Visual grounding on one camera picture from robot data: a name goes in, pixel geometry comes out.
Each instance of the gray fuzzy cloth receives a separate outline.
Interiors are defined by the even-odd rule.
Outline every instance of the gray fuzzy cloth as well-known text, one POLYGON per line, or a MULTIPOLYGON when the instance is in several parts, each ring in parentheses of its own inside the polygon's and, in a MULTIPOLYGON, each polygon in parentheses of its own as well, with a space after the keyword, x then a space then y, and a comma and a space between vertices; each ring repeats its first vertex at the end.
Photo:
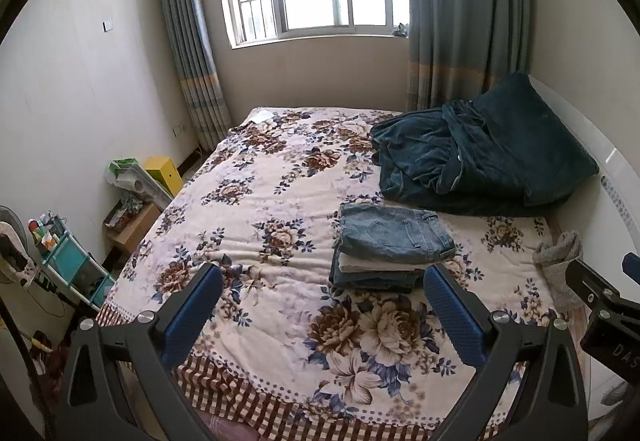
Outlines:
POLYGON ((564 231, 555 246, 551 242, 542 242, 533 253, 533 263, 545 274, 551 297, 557 307, 570 310, 584 306, 584 302, 564 281, 564 272, 569 262, 581 258, 582 241, 577 231, 564 231))

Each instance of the cardboard box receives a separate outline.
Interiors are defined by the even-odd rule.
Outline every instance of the cardboard box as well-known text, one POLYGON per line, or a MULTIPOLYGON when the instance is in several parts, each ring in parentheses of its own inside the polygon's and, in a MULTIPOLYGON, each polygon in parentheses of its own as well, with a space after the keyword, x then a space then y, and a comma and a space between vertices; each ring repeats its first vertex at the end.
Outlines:
POLYGON ((169 190, 172 196, 177 196, 182 188, 182 178, 174 162, 168 156, 156 156, 145 161, 145 170, 153 179, 169 190))
POLYGON ((158 220, 158 217, 160 217, 158 207, 153 203, 147 203, 140 211, 140 214, 125 226, 124 230, 120 233, 116 233, 107 228, 107 237, 113 241, 119 249, 131 254, 138 247, 140 241, 145 238, 146 233, 158 220))

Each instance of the gray curtain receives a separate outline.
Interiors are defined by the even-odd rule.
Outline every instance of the gray curtain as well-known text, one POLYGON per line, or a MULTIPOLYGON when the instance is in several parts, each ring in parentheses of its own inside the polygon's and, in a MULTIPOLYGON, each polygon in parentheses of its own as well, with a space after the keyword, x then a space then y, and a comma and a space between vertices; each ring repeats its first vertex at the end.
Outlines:
POLYGON ((198 141, 214 150, 231 119, 218 81, 200 0, 162 0, 180 85, 198 141))
POLYGON ((530 0, 410 0, 410 111, 470 99, 526 67, 530 0))

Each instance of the floral bedspread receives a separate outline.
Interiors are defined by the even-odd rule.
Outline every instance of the floral bedspread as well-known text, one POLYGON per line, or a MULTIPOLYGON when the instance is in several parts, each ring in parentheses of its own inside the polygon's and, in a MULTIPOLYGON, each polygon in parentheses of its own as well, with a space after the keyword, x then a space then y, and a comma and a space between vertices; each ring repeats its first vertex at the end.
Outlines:
MULTIPOLYGON (((355 293, 328 283, 340 203, 386 204, 368 131, 392 113, 269 110, 273 120, 234 129, 164 211, 99 320, 158 309, 211 261, 225 290, 175 372, 195 407, 268 439, 426 439, 473 368, 422 291, 355 293)), ((531 262, 549 236, 544 219, 440 219, 458 250, 447 267, 489 309, 543 325, 555 316, 531 262)), ((514 368, 487 436, 521 373, 514 368)))

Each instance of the wall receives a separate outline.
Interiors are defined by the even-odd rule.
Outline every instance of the wall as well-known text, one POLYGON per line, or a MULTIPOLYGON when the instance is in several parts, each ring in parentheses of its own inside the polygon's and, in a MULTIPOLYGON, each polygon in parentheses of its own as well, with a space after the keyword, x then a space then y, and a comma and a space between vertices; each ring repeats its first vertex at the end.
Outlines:
POLYGON ((640 172, 640 36, 616 0, 535 0, 530 73, 640 172))
POLYGON ((68 218, 102 260, 102 220, 118 191, 114 158, 171 156, 196 147, 160 0, 29 0, 0 46, 0 204, 27 221, 68 218), (105 33, 102 21, 114 29, 105 33))
POLYGON ((222 0, 202 2, 234 123, 257 106, 404 110, 407 39, 329 36, 231 49, 222 0))

